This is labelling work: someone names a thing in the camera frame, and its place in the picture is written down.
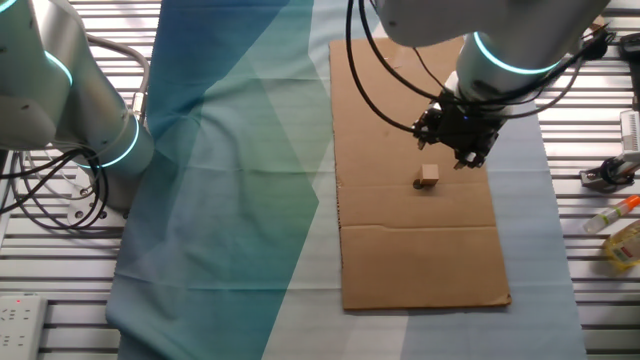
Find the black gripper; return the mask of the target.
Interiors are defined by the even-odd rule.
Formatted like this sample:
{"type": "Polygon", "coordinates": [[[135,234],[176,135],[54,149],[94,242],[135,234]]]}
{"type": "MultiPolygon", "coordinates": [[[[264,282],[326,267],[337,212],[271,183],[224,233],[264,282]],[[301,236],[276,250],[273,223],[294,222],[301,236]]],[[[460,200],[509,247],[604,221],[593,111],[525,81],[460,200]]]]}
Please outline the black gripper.
{"type": "Polygon", "coordinates": [[[432,105],[412,125],[419,150],[436,143],[454,150],[455,170],[481,168],[500,129],[499,119],[465,115],[455,105],[432,105]]]}

